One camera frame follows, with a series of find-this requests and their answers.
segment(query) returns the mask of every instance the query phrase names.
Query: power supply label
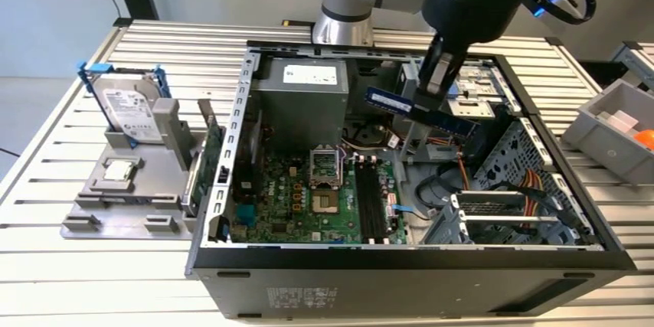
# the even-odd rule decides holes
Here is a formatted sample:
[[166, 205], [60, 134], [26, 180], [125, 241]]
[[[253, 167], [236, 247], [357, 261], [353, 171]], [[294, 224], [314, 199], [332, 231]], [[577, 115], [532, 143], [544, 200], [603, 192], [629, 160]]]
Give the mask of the power supply label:
[[269, 307], [274, 309], [329, 309], [337, 287], [268, 287]]
[[324, 65], [286, 65], [284, 67], [284, 83], [326, 84], [336, 86], [336, 67]]
[[118, 130], [137, 142], [161, 142], [154, 117], [146, 98], [132, 90], [102, 90], [110, 114], [120, 124]]

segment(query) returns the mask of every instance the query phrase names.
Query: ram slot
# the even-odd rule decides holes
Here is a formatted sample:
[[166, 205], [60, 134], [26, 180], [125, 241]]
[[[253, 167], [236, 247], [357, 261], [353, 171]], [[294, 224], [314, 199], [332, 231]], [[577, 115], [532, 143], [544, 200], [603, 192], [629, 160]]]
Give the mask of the ram slot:
[[385, 221], [381, 189], [376, 165], [371, 162], [354, 164], [356, 200], [358, 203], [360, 235], [364, 240], [380, 243], [385, 238]]

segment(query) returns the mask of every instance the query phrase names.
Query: electronic component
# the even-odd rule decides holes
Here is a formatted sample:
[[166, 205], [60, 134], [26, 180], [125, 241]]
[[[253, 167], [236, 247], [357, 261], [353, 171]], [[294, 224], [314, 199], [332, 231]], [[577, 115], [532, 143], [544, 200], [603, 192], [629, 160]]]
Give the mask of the electronic component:
[[308, 161], [310, 187], [326, 185], [337, 189], [341, 185], [341, 161], [337, 159], [337, 150], [329, 146], [317, 146], [310, 150]]
[[286, 223], [274, 223], [272, 224], [272, 232], [273, 233], [285, 233], [288, 229], [288, 224]]
[[473, 122], [452, 116], [440, 110], [425, 110], [423, 106], [415, 108], [409, 99], [375, 87], [368, 87], [364, 99], [376, 108], [404, 116], [409, 120], [437, 129], [440, 132], [456, 138], [467, 139], [476, 128]]
[[[440, 139], [435, 139], [433, 144], [453, 145], [453, 149], [449, 148], [448, 153], [455, 153], [455, 159], [460, 158], [460, 164], [459, 160], [451, 160], [448, 163], [456, 170], [439, 172], [436, 165], [428, 160], [425, 149], [421, 152], [416, 150], [415, 154], [404, 149], [416, 144], [424, 145], [424, 142], [428, 142], [429, 137], [433, 136], [429, 134], [428, 127], [417, 123], [404, 124], [403, 128], [397, 129], [391, 126], [389, 115], [385, 112], [388, 110], [381, 111], [365, 106], [364, 88], [360, 88], [361, 86], [385, 88], [385, 85], [381, 86], [383, 83], [376, 83], [381, 79], [376, 69], [379, 66], [379, 60], [375, 60], [377, 55], [379, 59], [385, 58], [381, 63], [391, 60], [391, 63], [401, 64], [401, 67], [395, 70], [397, 72], [395, 74], [397, 85], [387, 90], [400, 91], [403, 89], [400, 83], [404, 87], [415, 85], [417, 57], [409, 55], [404, 58], [403, 55], [408, 55], [407, 52], [405, 54], [393, 54], [393, 57], [388, 58], [384, 54], [387, 51], [383, 49], [369, 49], [369, 51], [361, 52], [360, 49], [346, 49], [345, 47], [330, 50], [320, 48], [318, 45], [294, 44], [284, 45], [282, 48], [281, 51], [281, 47], [269, 44], [265, 44], [264, 49], [250, 46], [245, 56], [245, 61], [250, 60], [249, 69], [246, 69], [248, 63], [242, 63], [242, 72], [246, 71], [249, 74], [241, 73], [238, 77], [237, 91], [241, 89], [241, 93], [237, 94], [237, 98], [241, 98], [241, 103], [234, 103], [232, 121], [237, 122], [238, 116], [242, 116], [244, 104], [246, 109], [253, 110], [246, 115], [253, 116], [258, 113], [257, 99], [262, 99], [265, 93], [273, 93], [272, 91], [248, 90], [248, 82], [252, 84], [264, 83], [257, 80], [257, 75], [261, 74], [265, 77], [266, 64], [270, 60], [297, 57], [306, 61], [312, 58], [328, 57], [346, 60], [348, 67], [352, 64], [352, 72], [358, 73], [357, 77], [360, 77], [360, 80], [352, 80], [350, 89], [360, 90], [361, 93], [358, 95], [350, 94], [346, 103], [357, 105], [354, 108], [358, 111], [363, 111], [361, 105], [368, 109], [365, 114], [352, 113], [349, 115], [348, 113], [346, 124], [354, 121], [369, 121], [369, 126], [383, 124], [388, 129], [383, 137], [368, 135], [367, 131], [358, 131], [358, 135], [356, 135], [352, 126], [346, 125], [345, 129], [338, 132], [342, 137], [346, 137], [341, 147], [325, 146], [324, 143], [326, 142], [324, 141], [321, 147], [313, 146], [313, 149], [321, 149], [325, 152], [310, 149], [301, 152], [284, 152], [277, 150], [274, 146], [266, 146], [265, 142], [261, 143], [261, 146], [265, 146], [265, 165], [254, 168], [254, 172], [261, 177], [261, 182], [256, 186], [272, 188], [273, 195], [265, 196], [268, 201], [261, 206], [261, 211], [257, 211], [256, 226], [246, 229], [246, 241], [241, 244], [224, 244], [218, 237], [224, 233], [220, 231], [222, 228], [220, 228], [218, 220], [225, 218], [229, 224], [236, 223], [233, 201], [229, 201], [232, 199], [229, 198], [232, 195], [229, 190], [233, 190], [233, 183], [213, 187], [209, 196], [210, 202], [206, 206], [202, 237], [196, 239], [193, 245], [198, 249], [198, 253], [197, 255], [190, 254], [193, 258], [190, 262], [193, 262], [197, 274], [213, 273], [216, 269], [248, 269], [256, 270], [257, 273], [265, 273], [266, 280], [274, 280], [273, 284], [265, 283], [265, 285], [254, 286], [252, 293], [226, 292], [232, 299], [229, 302], [222, 302], [222, 305], [232, 316], [246, 311], [261, 312], [262, 317], [280, 316], [280, 312], [293, 316], [310, 317], [310, 314], [314, 314], [316, 316], [348, 317], [352, 314], [350, 308], [342, 308], [338, 302], [333, 304], [333, 309], [328, 307], [326, 310], [302, 308], [304, 304], [301, 303], [304, 302], [301, 301], [298, 302], [300, 310], [292, 309], [292, 306], [284, 309], [288, 300], [285, 294], [288, 293], [282, 296], [280, 288], [285, 288], [288, 285], [297, 288], [312, 288], [316, 283], [325, 286], [337, 285], [337, 298], [340, 298], [341, 293], [354, 298], [356, 293], [360, 293], [361, 285], [368, 281], [363, 280], [361, 284], [354, 284], [352, 287], [349, 287], [349, 283], [341, 282], [342, 277], [349, 277], [352, 283], [357, 282], [356, 278], [352, 279], [350, 275], [346, 275], [350, 272], [350, 267], [342, 266], [352, 261], [356, 261], [356, 268], [360, 270], [384, 270], [384, 275], [376, 275], [375, 272], [361, 273], [373, 283], [380, 285], [384, 284], [384, 280], [400, 280], [408, 270], [424, 272], [425, 277], [420, 278], [419, 283], [397, 287], [401, 289], [400, 291], [419, 292], [420, 298], [413, 298], [413, 302], [415, 300], [428, 300], [429, 296], [433, 295], [433, 290], [443, 287], [443, 295], [455, 295], [439, 300], [443, 305], [436, 310], [437, 312], [444, 311], [444, 316], [467, 315], [469, 308], [473, 308], [475, 312], [491, 313], [492, 315], [536, 314], [559, 300], [567, 302], [565, 296], [580, 295], [599, 284], [612, 282], [625, 273], [623, 270], [633, 268], [628, 265], [628, 256], [619, 247], [616, 238], [603, 222], [596, 221], [596, 212], [593, 212], [596, 208], [592, 206], [584, 191], [577, 189], [577, 181], [573, 181], [575, 177], [569, 174], [567, 162], [560, 158], [556, 143], [552, 142], [552, 137], [543, 127], [543, 121], [537, 114], [523, 113], [516, 116], [516, 114], [509, 113], [513, 110], [507, 109], [507, 111], [509, 110], [507, 113], [503, 113], [501, 110], [493, 110], [495, 118], [477, 124], [484, 126], [484, 129], [480, 130], [483, 134], [473, 137], [473, 143], [487, 142], [487, 146], [479, 146], [483, 149], [473, 150], [475, 157], [472, 159], [465, 154], [465, 149], [472, 149], [472, 147], [467, 147], [472, 145], [471, 140], [456, 137], [447, 139], [449, 135], [440, 135]], [[497, 61], [496, 65], [505, 65], [505, 61], [500, 57], [492, 58]], [[517, 88], [520, 87], [519, 83], [509, 79], [509, 70], [505, 72], [505, 84], [516, 92], [511, 100], [516, 101], [516, 104], [527, 112], [523, 100], [529, 102], [528, 97], [525, 98], [524, 91]], [[353, 86], [356, 82], [361, 85], [358, 89]], [[508, 107], [508, 102], [503, 100], [503, 97], [499, 98], [493, 108], [497, 106]], [[270, 111], [265, 107], [261, 109], [261, 116], [276, 114], [273, 110]], [[293, 122], [294, 116], [288, 115], [286, 119]], [[485, 124], [485, 122], [491, 123], [496, 119], [501, 119], [503, 123], [499, 125]], [[536, 155], [540, 148], [544, 152], [551, 153], [548, 160], [537, 161], [536, 165], [525, 165], [520, 161], [520, 158], [516, 157], [516, 153], [521, 153], [520, 149], [511, 149], [511, 152], [505, 149], [507, 145], [512, 147], [512, 139], [496, 144], [507, 127], [511, 126], [511, 123], [520, 124], [520, 119], [528, 123], [523, 125], [529, 131], [525, 139], [531, 143], [535, 142], [532, 144], [535, 151], [524, 150], [525, 159], [529, 160], [528, 156]], [[238, 131], [242, 129], [245, 129], [244, 126], [230, 125], [228, 134], [234, 136], [234, 145], [238, 139]], [[270, 125], [270, 129], [274, 129], [274, 136], [277, 136], [273, 125]], [[392, 130], [399, 137], [397, 147], [404, 152], [387, 148], [388, 130]], [[535, 136], [539, 138], [540, 146], [536, 144]], [[233, 158], [233, 146], [225, 147], [220, 154], [218, 167], [224, 165], [229, 170], [233, 167], [229, 165], [250, 165], [249, 162], [229, 160], [229, 153]], [[525, 146], [517, 142], [516, 147], [524, 148]], [[328, 153], [329, 155], [314, 157], [316, 153]], [[488, 160], [497, 159], [501, 163], [485, 162], [485, 158]], [[294, 159], [298, 159], [302, 164], [297, 165]], [[513, 167], [509, 164], [513, 159], [516, 159], [519, 166]], [[479, 172], [476, 167], [481, 165], [484, 169]], [[497, 165], [500, 172], [495, 170], [495, 165]], [[290, 166], [297, 168], [294, 177], [289, 176]], [[543, 190], [537, 189], [537, 177], [535, 177], [536, 179], [531, 177], [525, 186], [517, 189], [512, 188], [523, 180], [527, 168], [540, 175]], [[440, 182], [451, 183], [451, 187], [459, 186], [459, 172], [465, 172], [465, 169], [469, 172], [468, 180], [464, 180], [468, 183], [467, 186], [475, 189], [484, 188], [487, 191], [483, 192], [484, 198], [465, 198], [467, 191], [456, 195], [460, 208], [455, 210], [453, 200], [447, 201], [448, 197], [444, 192], [447, 189]], [[495, 177], [485, 179], [483, 175], [488, 170], [492, 170]], [[563, 217], [561, 212], [556, 213], [559, 211], [547, 212], [549, 202], [553, 207], [556, 202], [560, 207], [564, 207], [565, 204], [551, 191], [543, 172], [559, 175], [557, 178], [563, 179], [563, 186], [569, 183], [565, 188], [568, 188], [568, 192], [573, 191], [583, 211], [587, 211], [588, 218], [593, 221], [592, 226], [597, 229], [599, 234], [595, 239], [591, 236], [575, 234], [571, 227], [576, 228], [576, 223], [568, 221], [569, 216]], [[429, 181], [433, 173], [441, 179], [440, 182]], [[316, 176], [337, 180], [336, 189], [333, 189], [332, 183], [316, 182]], [[413, 196], [413, 189], [425, 179], [428, 179], [425, 182], [428, 185], [423, 187], [424, 190], [420, 195], [423, 201], [428, 203], [421, 207], [420, 203], [413, 202], [417, 197]], [[512, 193], [496, 191], [499, 188], [488, 189], [497, 184], [497, 180], [513, 183], [513, 186], [507, 189]], [[301, 191], [297, 190], [296, 184], [302, 185]], [[322, 195], [320, 191], [332, 193], [330, 197]], [[297, 204], [296, 194], [300, 194], [300, 198], [304, 200], [298, 211], [297, 206], [294, 206]], [[507, 197], [492, 197], [488, 200], [488, 197], [495, 195], [499, 197], [507, 195]], [[237, 252], [242, 252], [242, 257], [238, 257], [237, 260], [229, 256], [237, 253], [233, 248], [242, 248], [242, 251], [237, 250]], [[509, 257], [501, 256], [500, 253], [505, 253]], [[549, 264], [552, 260], [556, 264], [551, 264], [551, 267], [544, 270], [543, 264]], [[445, 265], [445, 267], [433, 268], [433, 265]], [[523, 275], [523, 279], [528, 282], [505, 283], [505, 275], [511, 272]], [[447, 280], [451, 280], [447, 285], [439, 282], [439, 280], [444, 280], [443, 275]], [[205, 284], [210, 290], [216, 291], [218, 285], [222, 289], [233, 289], [233, 282], [233, 278], [217, 277]], [[476, 283], [481, 285], [481, 288], [492, 289], [496, 293], [491, 293], [491, 296], [483, 293], [481, 295], [476, 290], [479, 288], [472, 287]], [[549, 293], [551, 289], [555, 289], [555, 295]], [[268, 299], [254, 298], [256, 302], [252, 302], [253, 293], [268, 296]], [[461, 303], [455, 300], [455, 298], [468, 301], [479, 300], [480, 296], [483, 296], [483, 306], [473, 303], [471, 307], [469, 302]], [[367, 300], [369, 298], [369, 300], [375, 300], [375, 297], [373, 293], [368, 294]], [[237, 303], [237, 308], [230, 304], [232, 300]], [[269, 307], [270, 302], [280, 305], [278, 309]], [[367, 308], [368, 304], [361, 303], [358, 306]], [[373, 308], [377, 305], [379, 303], [375, 302], [372, 307], [368, 306], [365, 309], [369, 315], [373, 315]], [[420, 313], [429, 314], [432, 311], [431, 305], [415, 309], [412, 309], [413, 303], [404, 303], [403, 301], [403, 305], [407, 306], [409, 313], [419, 310]]]
[[238, 204], [236, 206], [237, 223], [248, 227], [254, 226], [254, 205]]
[[316, 189], [310, 192], [310, 209], [314, 214], [337, 213], [337, 192]]
[[246, 226], [245, 225], [233, 225], [229, 228], [229, 235], [232, 237], [232, 241], [245, 241], [246, 240]]
[[112, 160], [104, 169], [104, 180], [125, 181], [133, 172], [133, 162]]
[[375, 244], [385, 238], [384, 207], [381, 204], [376, 163], [354, 160], [356, 199], [358, 202], [358, 222], [363, 239]]

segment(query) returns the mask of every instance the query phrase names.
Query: aluminum workbench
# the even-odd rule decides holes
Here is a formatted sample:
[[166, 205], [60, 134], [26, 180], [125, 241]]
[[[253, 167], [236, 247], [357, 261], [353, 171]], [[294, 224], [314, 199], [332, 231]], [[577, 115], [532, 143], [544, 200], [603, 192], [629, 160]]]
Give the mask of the aluminum workbench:
[[[308, 28], [248, 28], [134, 21], [113, 27], [92, 62], [168, 72], [181, 119], [202, 126], [209, 98], [229, 117], [245, 41], [308, 42]], [[379, 47], [425, 49], [424, 33], [377, 31]], [[505, 55], [549, 130], [560, 135], [599, 91], [567, 50], [541, 38], [500, 38], [471, 52]], [[0, 186], [0, 319], [9, 325], [240, 325], [225, 321], [198, 281], [184, 279], [188, 241], [64, 240], [58, 225], [104, 147], [106, 122], [78, 80]], [[628, 187], [564, 148], [587, 191], [628, 248], [639, 274], [537, 318], [260, 321], [265, 325], [654, 325], [654, 187]]]

